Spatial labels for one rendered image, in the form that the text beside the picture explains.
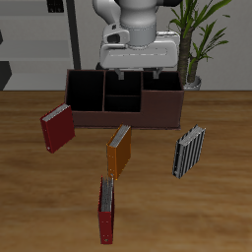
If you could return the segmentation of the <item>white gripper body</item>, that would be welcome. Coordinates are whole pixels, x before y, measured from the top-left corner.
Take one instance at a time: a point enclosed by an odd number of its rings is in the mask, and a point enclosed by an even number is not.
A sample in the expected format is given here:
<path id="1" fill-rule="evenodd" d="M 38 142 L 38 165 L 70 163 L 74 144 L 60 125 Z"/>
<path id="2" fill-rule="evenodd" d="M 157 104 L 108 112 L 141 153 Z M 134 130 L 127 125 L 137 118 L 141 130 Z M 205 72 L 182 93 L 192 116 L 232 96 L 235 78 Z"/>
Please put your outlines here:
<path id="1" fill-rule="evenodd" d="M 104 69 L 172 68 L 178 62 L 179 43 L 180 35 L 175 31 L 159 31 L 156 40 L 142 49 L 103 43 L 99 62 Z"/>

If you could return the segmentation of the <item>dark brown desk caddy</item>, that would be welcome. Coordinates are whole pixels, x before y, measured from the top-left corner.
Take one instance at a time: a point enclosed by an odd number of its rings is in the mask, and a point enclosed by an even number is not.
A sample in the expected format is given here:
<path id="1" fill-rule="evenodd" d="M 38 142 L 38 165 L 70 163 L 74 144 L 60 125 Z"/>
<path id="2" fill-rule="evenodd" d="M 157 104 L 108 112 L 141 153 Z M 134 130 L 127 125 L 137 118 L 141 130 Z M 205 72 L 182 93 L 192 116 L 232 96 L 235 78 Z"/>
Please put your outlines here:
<path id="1" fill-rule="evenodd" d="M 126 71 L 122 80 L 107 70 L 67 73 L 65 102 L 77 128 L 178 129 L 183 98 L 177 72 L 155 78 L 151 71 Z"/>

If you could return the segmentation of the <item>orange book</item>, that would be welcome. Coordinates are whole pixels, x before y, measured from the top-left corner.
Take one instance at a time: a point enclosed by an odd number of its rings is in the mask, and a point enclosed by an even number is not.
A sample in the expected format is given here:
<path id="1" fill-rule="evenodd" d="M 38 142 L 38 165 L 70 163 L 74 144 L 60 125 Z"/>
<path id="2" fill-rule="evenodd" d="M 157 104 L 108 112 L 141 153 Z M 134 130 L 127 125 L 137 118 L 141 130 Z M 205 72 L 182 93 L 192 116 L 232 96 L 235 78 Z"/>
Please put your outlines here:
<path id="1" fill-rule="evenodd" d="M 117 180 L 131 157 L 131 127 L 121 124 L 106 144 L 107 174 Z"/>

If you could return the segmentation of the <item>red book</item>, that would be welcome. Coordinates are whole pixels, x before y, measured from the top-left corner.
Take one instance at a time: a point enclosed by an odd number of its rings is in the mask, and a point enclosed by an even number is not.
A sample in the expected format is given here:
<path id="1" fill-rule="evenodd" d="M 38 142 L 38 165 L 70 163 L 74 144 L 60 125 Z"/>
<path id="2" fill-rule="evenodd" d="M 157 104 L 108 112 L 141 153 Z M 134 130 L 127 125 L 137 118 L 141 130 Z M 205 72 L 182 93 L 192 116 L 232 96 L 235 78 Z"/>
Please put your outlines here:
<path id="1" fill-rule="evenodd" d="M 40 118 L 46 149 L 54 154 L 75 137 L 71 106 L 62 103 Z"/>
<path id="2" fill-rule="evenodd" d="M 114 228 L 114 179 L 111 177 L 100 179 L 97 217 L 100 243 L 111 244 Z"/>

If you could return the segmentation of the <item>black and white striped book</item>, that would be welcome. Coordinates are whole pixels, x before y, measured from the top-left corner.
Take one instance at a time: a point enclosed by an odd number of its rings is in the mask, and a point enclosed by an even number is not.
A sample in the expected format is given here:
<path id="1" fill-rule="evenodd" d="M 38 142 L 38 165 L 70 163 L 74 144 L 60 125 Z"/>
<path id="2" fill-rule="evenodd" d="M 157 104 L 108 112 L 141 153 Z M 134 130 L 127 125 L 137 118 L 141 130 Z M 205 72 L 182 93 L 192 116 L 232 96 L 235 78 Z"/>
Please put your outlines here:
<path id="1" fill-rule="evenodd" d="M 206 129 L 195 125 L 180 139 L 175 146 L 172 174 L 181 178 L 200 159 Z"/>

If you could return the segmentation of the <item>green pot plant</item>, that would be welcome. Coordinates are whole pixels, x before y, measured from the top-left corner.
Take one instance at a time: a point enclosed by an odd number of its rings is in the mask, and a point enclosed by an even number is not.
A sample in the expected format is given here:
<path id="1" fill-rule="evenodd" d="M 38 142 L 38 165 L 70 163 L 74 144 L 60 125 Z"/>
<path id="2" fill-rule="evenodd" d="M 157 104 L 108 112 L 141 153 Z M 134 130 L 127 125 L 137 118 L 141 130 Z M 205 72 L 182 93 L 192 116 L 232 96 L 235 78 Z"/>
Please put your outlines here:
<path id="1" fill-rule="evenodd" d="M 183 86 L 196 81 L 198 63 L 203 59 L 211 59 L 209 52 L 212 49 L 227 44 L 227 40 L 221 40 L 225 28 L 211 37 L 216 21 L 205 27 L 202 27 L 202 23 L 217 10 L 229 4 L 231 0 L 220 0 L 217 3 L 210 0 L 202 10 L 197 8 L 198 2 L 199 0 L 182 0 L 179 4 L 180 14 L 172 9 L 176 18 L 169 22 L 170 25 L 177 26 L 180 34 L 177 71 Z"/>

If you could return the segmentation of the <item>white shelf unit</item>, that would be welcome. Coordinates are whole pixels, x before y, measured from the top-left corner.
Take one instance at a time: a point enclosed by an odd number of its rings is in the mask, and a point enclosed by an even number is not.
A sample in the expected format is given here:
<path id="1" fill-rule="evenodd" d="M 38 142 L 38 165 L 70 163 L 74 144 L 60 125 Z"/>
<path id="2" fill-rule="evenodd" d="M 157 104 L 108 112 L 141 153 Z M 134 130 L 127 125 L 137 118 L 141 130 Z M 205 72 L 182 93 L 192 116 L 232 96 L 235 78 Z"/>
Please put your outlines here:
<path id="1" fill-rule="evenodd" d="M 0 91 L 62 91 L 74 67 L 66 0 L 0 0 Z"/>

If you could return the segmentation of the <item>small black box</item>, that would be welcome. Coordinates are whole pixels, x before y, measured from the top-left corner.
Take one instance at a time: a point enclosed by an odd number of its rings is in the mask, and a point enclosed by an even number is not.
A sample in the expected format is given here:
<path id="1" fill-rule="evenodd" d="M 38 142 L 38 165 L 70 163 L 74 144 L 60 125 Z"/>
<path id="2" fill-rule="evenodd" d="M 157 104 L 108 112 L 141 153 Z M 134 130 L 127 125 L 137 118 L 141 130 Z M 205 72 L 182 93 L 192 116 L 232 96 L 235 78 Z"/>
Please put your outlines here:
<path id="1" fill-rule="evenodd" d="M 63 0 L 46 0 L 47 10 L 49 13 L 63 13 Z"/>

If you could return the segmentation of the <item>black upright post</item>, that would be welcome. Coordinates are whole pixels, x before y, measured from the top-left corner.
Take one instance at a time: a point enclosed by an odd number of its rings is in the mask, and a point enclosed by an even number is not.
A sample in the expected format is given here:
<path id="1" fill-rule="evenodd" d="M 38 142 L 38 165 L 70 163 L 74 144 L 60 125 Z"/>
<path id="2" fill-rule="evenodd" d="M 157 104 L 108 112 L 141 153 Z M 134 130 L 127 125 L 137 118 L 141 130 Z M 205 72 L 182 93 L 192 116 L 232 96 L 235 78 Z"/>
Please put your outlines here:
<path id="1" fill-rule="evenodd" d="M 73 65 L 75 70 L 81 69 L 81 57 L 78 39 L 78 29 L 75 11 L 75 0 L 66 0 Z"/>

